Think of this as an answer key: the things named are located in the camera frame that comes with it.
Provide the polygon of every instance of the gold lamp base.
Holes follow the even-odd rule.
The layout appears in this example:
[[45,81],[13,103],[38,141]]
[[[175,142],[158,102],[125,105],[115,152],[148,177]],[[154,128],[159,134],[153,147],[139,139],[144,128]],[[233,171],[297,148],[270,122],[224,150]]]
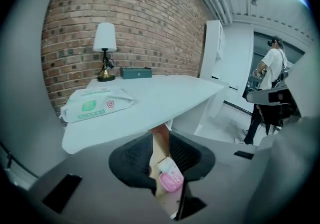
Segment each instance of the gold lamp base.
[[114,75],[111,75],[107,69],[102,69],[100,72],[99,72],[99,75],[98,75],[98,81],[99,82],[107,82],[107,81],[113,81],[115,79],[115,76]]

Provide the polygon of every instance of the red logo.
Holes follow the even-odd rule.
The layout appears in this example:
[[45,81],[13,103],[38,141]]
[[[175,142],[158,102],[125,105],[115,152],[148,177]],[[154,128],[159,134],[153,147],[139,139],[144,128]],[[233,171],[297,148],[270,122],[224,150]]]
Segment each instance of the red logo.
[[115,103],[113,100],[110,100],[106,103],[106,105],[109,107],[109,108],[113,108],[115,106]]

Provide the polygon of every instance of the brick wall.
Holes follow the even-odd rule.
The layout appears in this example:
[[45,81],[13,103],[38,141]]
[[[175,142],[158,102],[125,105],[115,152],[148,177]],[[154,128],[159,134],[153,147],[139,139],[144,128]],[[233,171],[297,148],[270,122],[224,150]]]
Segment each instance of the brick wall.
[[57,114],[75,89],[102,67],[92,49],[99,23],[115,25],[119,66],[152,67],[154,74],[197,75],[204,25],[201,0],[51,0],[43,26],[41,59]]

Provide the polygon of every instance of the table lamp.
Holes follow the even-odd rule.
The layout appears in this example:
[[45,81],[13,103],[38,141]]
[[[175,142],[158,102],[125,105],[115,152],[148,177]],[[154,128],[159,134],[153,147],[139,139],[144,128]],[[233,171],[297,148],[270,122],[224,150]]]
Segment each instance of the table lamp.
[[101,23],[96,29],[96,35],[94,38],[94,51],[103,52],[103,66],[98,75],[98,81],[106,82],[115,79],[112,75],[111,69],[114,67],[114,61],[107,57],[107,52],[114,52],[116,48],[116,35],[115,26],[110,23]]

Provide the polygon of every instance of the white bag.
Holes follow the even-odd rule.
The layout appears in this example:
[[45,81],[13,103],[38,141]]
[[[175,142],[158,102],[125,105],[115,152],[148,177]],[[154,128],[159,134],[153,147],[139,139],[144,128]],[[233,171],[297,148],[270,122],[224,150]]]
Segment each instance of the white bag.
[[82,121],[128,108],[133,102],[133,97],[123,89],[76,90],[61,107],[61,117],[65,122]]

